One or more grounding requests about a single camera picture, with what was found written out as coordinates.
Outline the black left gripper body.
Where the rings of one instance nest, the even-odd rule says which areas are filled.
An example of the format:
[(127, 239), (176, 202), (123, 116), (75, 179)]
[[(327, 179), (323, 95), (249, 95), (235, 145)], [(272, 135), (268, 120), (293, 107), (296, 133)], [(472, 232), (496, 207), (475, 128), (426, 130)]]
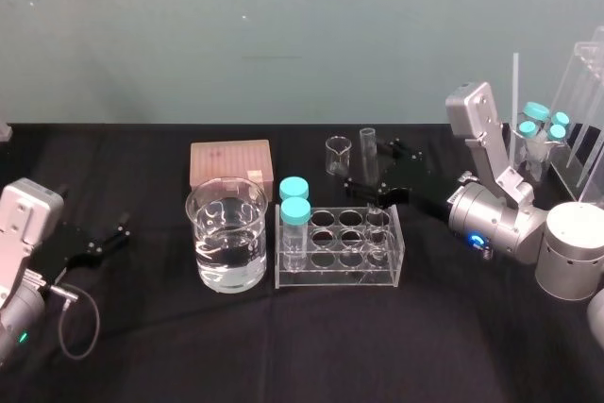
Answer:
[(31, 258), (31, 271), (50, 284), (57, 283), (73, 267), (73, 261), (95, 249), (95, 239), (81, 227), (60, 224)]

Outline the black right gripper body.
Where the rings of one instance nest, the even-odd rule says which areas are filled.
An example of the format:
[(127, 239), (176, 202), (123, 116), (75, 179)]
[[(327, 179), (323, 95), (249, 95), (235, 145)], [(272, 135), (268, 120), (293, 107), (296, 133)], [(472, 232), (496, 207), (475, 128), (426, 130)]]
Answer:
[(429, 170), (421, 160), (396, 160), (383, 173), (383, 208), (405, 204), (447, 223), (450, 196), (451, 179)]

